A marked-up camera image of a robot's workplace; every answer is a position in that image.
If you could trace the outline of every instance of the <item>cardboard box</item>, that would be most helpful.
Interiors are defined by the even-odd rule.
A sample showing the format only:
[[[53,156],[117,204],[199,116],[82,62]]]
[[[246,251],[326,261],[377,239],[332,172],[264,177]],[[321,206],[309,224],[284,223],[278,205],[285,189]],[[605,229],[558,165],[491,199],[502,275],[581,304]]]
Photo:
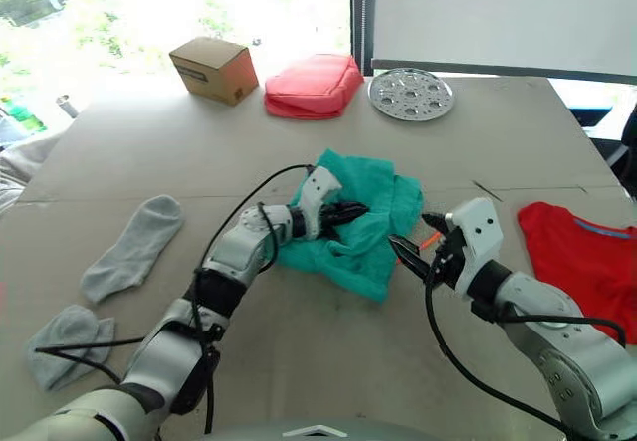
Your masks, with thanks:
[[[234,106],[259,85],[245,46],[199,37],[170,52],[189,92]]]

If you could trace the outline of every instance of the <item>beige table surface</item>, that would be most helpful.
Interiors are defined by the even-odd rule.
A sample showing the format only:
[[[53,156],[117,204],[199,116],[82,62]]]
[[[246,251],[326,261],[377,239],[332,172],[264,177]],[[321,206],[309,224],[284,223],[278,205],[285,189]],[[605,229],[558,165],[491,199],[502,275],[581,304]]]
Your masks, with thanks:
[[[485,195],[467,180],[479,177],[502,199],[496,201],[506,240],[501,261],[512,269],[531,270],[516,213],[535,200],[564,205],[596,223],[634,224],[634,207],[603,161],[571,127],[574,122],[562,114],[565,109],[553,100],[552,90],[543,80],[458,81],[460,86],[456,80],[451,82],[459,92],[453,109],[458,112],[465,99],[459,88],[466,88],[467,95],[475,94],[482,91],[481,83],[495,95],[499,91],[519,93],[523,106],[522,95],[528,92],[540,112],[553,106],[559,122],[553,132],[539,122],[548,133],[545,145],[536,149],[541,156],[534,157],[545,173],[512,164],[521,171],[521,187],[542,184],[545,179],[556,187],[547,184],[544,188],[516,189],[515,184],[506,184],[515,181],[514,174],[505,170],[507,162],[485,160],[488,154],[482,148],[470,154],[456,152],[456,162],[451,163],[454,156],[441,150],[449,145],[446,140],[462,145],[462,139],[466,148],[471,147],[468,138],[458,135],[463,122],[457,114],[451,118],[450,113],[446,122],[441,119],[422,132],[424,126],[385,120],[367,111],[361,95],[354,107],[364,114],[364,120],[350,116],[321,123],[250,118],[251,108],[255,112],[260,104],[257,98],[226,110],[177,90],[169,90],[165,98],[158,99],[157,104],[165,110],[173,107],[173,115],[180,112],[177,108],[184,112],[180,123],[165,117],[164,131],[150,130],[141,114],[134,114],[130,125],[124,124],[117,105],[89,109],[56,147],[25,197],[0,220],[0,437],[105,383],[101,374],[92,373],[63,391],[43,393],[23,359],[24,343],[43,324],[67,305],[77,303],[92,308],[100,317],[115,317],[116,337],[146,333],[166,306],[183,293],[200,251],[238,202],[238,195],[270,171],[297,162],[300,156],[313,160],[326,145],[391,157],[402,172],[420,172],[429,210],[448,210]],[[241,111],[244,117],[234,111]],[[196,114],[208,114],[208,118],[193,117]],[[476,120],[477,116],[467,119],[474,137],[484,134],[472,126]],[[483,126],[488,127],[492,120],[483,119]],[[109,129],[98,129],[111,122]],[[366,123],[371,130],[363,130]],[[446,123],[456,124],[458,130],[445,129]],[[146,130],[138,130],[140,124],[146,124]],[[130,130],[122,131],[125,126]],[[503,122],[498,129],[507,132]],[[184,131],[188,130],[198,137],[186,136]],[[526,131],[535,134],[530,126],[519,126],[520,133]],[[372,143],[374,132],[383,140]],[[561,134],[567,150],[562,148],[563,164],[550,170],[546,147],[559,145],[553,133]],[[514,138],[515,132],[511,129],[508,134]],[[569,141],[567,134],[575,142]],[[204,137],[209,144],[199,140]],[[250,139],[249,150],[237,148],[246,137]],[[485,135],[481,138],[485,143],[490,140]],[[195,144],[190,150],[181,147],[186,139]],[[215,150],[204,150],[207,145]],[[136,164],[121,161],[127,150],[141,146],[145,151],[128,157],[128,162]],[[490,142],[489,147],[510,151]],[[518,145],[518,152],[531,159],[524,144]],[[224,157],[236,165],[205,167]],[[447,163],[441,164],[437,157]],[[580,171],[573,160],[583,164]],[[497,174],[479,171],[490,165],[498,169]],[[444,172],[450,176],[449,183]],[[204,174],[203,180],[197,179]],[[569,174],[578,182],[569,182]],[[496,178],[502,186],[496,187]],[[291,175],[285,183],[273,186],[278,192],[267,190],[260,198],[266,203],[284,202],[299,180],[298,174]],[[179,200],[186,218],[184,227],[142,287],[93,307],[79,291],[83,271],[116,240],[135,207],[157,193],[169,193]],[[428,233],[419,224],[414,239],[422,240]],[[445,288],[436,297],[449,345],[470,369],[497,388],[555,414],[542,378],[499,328],[471,315],[467,304]],[[128,347],[117,348],[109,363],[122,372],[130,351]],[[428,328],[420,284],[404,268],[395,271],[389,298],[379,305],[344,291],[323,276],[276,266],[261,276],[244,298],[221,351],[215,378],[218,427],[289,417],[365,416],[412,426],[447,440],[562,439],[552,428],[479,392],[455,372]],[[191,415],[169,419],[163,427],[164,439],[197,439],[203,426],[200,408]]]
[[[394,120],[361,87],[343,117],[270,117],[262,90],[234,108],[188,94],[177,78],[113,85],[53,151],[23,201],[241,195],[327,148],[395,161],[432,188],[617,187],[610,169],[539,78],[456,78],[445,116]],[[285,179],[279,184],[285,185]]]

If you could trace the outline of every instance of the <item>red pouch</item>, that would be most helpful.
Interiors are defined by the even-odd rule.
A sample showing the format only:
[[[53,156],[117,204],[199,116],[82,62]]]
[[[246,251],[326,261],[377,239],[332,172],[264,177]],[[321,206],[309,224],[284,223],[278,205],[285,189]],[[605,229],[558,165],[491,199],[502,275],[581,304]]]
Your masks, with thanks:
[[[352,56],[315,55],[268,78],[266,110],[295,119],[338,117],[362,82]]]

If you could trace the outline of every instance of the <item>teal cloth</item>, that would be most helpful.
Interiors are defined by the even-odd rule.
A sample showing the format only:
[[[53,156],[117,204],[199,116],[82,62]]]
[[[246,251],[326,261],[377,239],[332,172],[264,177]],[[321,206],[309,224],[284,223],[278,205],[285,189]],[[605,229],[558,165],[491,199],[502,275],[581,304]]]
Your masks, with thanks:
[[[390,161],[341,156],[330,149],[317,165],[327,168],[343,187],[330,202],[362,202],[369,212],[336,227],[340,241],[293,241],[281,248],[278,262],[326,274],[340,286],[382,302],[396,265],[387,236],[411,232],[423,205],[420,183],[396,175]],[[292,205],[298,201],[299,192]]]

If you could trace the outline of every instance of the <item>metal plate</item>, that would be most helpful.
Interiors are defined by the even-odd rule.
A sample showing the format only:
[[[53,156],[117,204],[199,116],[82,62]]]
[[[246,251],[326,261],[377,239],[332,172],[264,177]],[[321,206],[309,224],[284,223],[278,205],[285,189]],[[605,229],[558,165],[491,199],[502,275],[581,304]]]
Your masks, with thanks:
[[[440,78],[414,68],[398,68],[376,76],[369,99],[381,112],[400,120],[431,120],[453,105],[451,89]]]

